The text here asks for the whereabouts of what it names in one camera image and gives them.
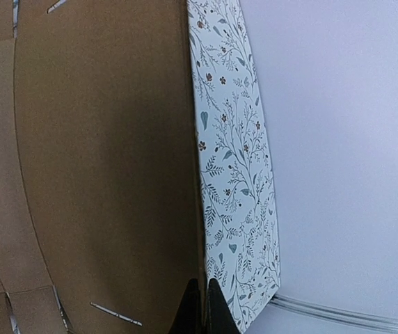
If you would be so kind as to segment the brown cardboard box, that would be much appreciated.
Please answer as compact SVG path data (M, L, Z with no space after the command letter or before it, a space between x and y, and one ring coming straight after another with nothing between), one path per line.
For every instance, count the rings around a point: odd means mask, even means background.
M0 1L0 333L167 333L202 279L185 1Z

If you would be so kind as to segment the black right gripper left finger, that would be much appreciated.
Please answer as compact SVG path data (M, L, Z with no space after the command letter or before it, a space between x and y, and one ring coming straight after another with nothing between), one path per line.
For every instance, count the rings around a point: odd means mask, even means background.
M199 334L202 332L200 290L197 279L190 279L170 327L170 334Z

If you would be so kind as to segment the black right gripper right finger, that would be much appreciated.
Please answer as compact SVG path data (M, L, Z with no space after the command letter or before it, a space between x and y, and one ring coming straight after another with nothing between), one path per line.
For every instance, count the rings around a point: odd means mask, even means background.
M205 332L207 334L240 334L217 279L207 289Z

